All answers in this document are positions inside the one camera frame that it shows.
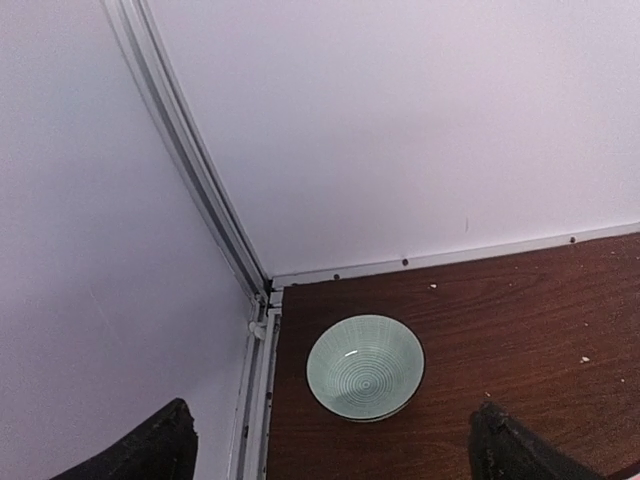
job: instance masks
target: dark brown wooden surface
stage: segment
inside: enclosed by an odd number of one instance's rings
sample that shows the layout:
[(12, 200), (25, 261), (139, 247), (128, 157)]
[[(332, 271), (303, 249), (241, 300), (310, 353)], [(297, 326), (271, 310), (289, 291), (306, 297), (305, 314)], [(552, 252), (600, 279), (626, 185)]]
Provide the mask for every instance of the dark brown wooden surface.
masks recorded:
[[(427, 370), (399, 414), (352, 424), (316, 403), (305, 364), (326, 328), (364, 313), (409, 325)], [(489, 396), (611, 474), (640, 458), (639, 365), (640, 235), (288, 288), (268, 476), (470, 478), (468, 419)]]

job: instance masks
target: white panel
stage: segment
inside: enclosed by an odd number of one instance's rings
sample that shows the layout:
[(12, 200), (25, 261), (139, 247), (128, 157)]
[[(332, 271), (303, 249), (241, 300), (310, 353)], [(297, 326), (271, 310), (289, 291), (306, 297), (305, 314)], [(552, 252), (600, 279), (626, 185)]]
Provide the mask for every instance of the white panel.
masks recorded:
[(0, 5), (0, 478), (49, 478), (176, 396), (224, 478), (250, 305), (98, 2)]
[(640, 3), (154, 2), (272, 275), (640, 219)]

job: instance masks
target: wall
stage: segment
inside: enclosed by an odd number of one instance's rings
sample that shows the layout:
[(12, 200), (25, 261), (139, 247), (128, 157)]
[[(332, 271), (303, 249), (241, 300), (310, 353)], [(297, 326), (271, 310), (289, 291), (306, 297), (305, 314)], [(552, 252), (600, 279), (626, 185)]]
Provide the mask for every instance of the wall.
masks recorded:
[(640, 3), (153, 3), (285, 274), (640, 220)]
[(176, 396), (197, 478), (224, 478), (248, 300), (99, 2), (0, 19), (0, 478), (49, 478)]

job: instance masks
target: concentric ring pattern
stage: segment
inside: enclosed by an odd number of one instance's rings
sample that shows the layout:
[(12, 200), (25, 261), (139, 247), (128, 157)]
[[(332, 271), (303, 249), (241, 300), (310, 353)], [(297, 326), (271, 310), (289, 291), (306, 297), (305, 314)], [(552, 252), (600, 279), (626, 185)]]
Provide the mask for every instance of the concentric ring pattern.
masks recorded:
[(318, 401), (355, 421), (386, 418), (415, 393), (424, 372), (420, 341), (397, 320), (360, 315), (343, 320), (313, 346), (307, 381)]

